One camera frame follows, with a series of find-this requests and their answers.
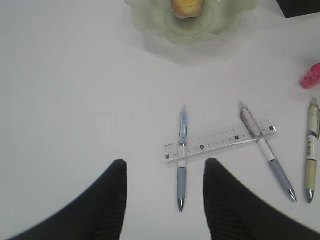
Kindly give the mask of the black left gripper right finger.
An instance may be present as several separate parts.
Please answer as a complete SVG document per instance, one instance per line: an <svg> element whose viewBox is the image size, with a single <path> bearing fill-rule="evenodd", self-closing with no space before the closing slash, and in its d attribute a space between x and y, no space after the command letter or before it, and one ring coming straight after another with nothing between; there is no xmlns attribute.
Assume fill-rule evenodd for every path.
<svg viewBox="0 0 320 240"><path fill-rule="evenodd" d="M217 159L205 161L203 202L213 240L318 240L319 233L282 214Z"/></svg>

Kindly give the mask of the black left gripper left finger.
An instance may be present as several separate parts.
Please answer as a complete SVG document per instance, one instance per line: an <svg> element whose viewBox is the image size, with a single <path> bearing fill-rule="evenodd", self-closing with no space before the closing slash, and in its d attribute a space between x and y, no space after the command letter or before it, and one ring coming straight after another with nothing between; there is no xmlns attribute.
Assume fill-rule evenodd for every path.
<svg viewBox="0 0 320 240"><path fill-rule="evenodd" d="M127 164L115 160L79 197L15 240L118 240L127 205Z"/></svg>

